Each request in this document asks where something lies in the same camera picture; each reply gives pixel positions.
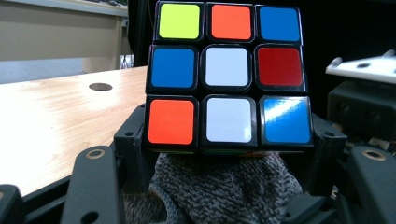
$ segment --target rubik's cube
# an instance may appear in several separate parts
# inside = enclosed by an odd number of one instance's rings
[[[313,146],[299,9],[159,1],[144,147],[246,154]]]

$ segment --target table surface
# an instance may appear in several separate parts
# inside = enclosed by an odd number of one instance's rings
[[[0,185],[26,195],[73,171],[76,156],[109,146],[145,103],[147,67],[0,85]],[[110,91],[93,91],[106,83]]]

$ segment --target gray fabric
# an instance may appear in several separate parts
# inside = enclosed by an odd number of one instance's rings
[[[126,196],[125,214],[127,223],[280,223],[287,202],[301,193],[276,153],[246,159],[161,154],[148,194]]]

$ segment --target orange sticker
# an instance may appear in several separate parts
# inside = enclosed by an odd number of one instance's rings
[[[212,35],[215,38],[249,40],[251,38],[249,7],[214,5]]]
[[[148,140],[154,144],[188,145],[193,139],[194,104],[184,100],[153,100]]]

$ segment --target screw hole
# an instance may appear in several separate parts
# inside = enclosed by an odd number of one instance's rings
[[[381,121],[381,115],[376,111],[366,111],[364,116],[372,123],[378,123]]]
[[[370,63],[360,63],[356,67],[357,68],[366,68],[369,67],[371,64]]]
[[[329,132],[329,131],[324,132],[324,134],[326,134],[327,136],[330,136],[330,137],[334,137],[335,136],[335,133],[332,133],[332,132]]]
[[[98,218],[99,218],[99,214],[97,212],[89,212],[81,218],[81,223],[91,224],[95,222]]]
[[[369,159],[372,159],[372,160],[375,160],[375,161],[384,161],[384,160],[387,159],[387,158],[386,158],[384,155],[382,155],[381,153],[376,152],[376,151],[374,151],[374,150],[370,150],[370,149],[364,150],[362,153],[363,153],[363,155],[364,155],[365,157],[367,157],[367,158],[369,158]]]
[[[346,104],[346,103],[340,103],[337,106],[337,109],[339,111],[343,111],[343,112],[347,112],[349,110],[349,108],[350,108],[349,104]]]

